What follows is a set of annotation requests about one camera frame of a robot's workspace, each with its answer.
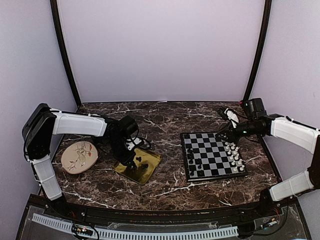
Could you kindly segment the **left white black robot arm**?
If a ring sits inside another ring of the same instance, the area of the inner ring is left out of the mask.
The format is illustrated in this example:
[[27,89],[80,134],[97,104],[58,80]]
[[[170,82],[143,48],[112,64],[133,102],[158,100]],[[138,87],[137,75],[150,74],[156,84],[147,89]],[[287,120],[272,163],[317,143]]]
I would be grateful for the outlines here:
[[67,218],[70,206],[62,199],[51,158],[53,136],[80,135],[106,141],[117,161],[132,166],[135,149],[143,144],[137,122],[129,115],[114,119],[98,114],[72,113],[39,104],[22,128],[23,156],[31,164],[35,179],[46,197],[53,201],[51,210]]

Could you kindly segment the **black silver chess board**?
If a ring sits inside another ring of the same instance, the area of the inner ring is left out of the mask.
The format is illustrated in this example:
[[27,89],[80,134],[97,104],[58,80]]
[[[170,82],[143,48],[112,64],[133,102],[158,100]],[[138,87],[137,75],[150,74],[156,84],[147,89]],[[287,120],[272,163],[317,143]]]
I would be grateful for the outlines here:
[[[232,179],[248,175],[244,160],[245,170],[232,173],[224,148],[224,142],[216,138],[215,132],[190,132],[181,133],[181,147],[184,157],[184,168],[187,182],[202,182],[220,179]],[[192,149],[194,157],[202,160],[203,177],[191,178],[188,171],[187,149]]]

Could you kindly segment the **gold square tray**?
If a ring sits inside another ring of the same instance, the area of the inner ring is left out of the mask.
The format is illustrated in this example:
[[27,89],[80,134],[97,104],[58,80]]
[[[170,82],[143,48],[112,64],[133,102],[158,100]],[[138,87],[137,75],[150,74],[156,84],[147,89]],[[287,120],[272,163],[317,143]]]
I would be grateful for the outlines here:
[[153,151],[143,150],[141,148],[136,148],[134,152],[134,164],[131,166],[122,165],[117,161],[112,166],[112,169],[114,172],[134,181],[135,183],[145,185],[161,162],[162,156]]

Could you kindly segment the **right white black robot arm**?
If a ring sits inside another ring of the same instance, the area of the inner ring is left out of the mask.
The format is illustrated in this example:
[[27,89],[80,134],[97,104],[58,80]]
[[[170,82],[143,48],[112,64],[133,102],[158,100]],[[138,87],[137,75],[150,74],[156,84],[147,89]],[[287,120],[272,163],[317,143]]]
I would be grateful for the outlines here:
[[275,205],[292,197],[298,197],[320,188],[320,130],[278,113],[268,114],[261,98],[242,101],[244,121],[229,107],[217,112],[227,123],[217,132],[217,137],[229,143],[252,135],[274,137],[306,150],[312,155],[310,166],[302,172],[260,192],[255,213],[266,217]]

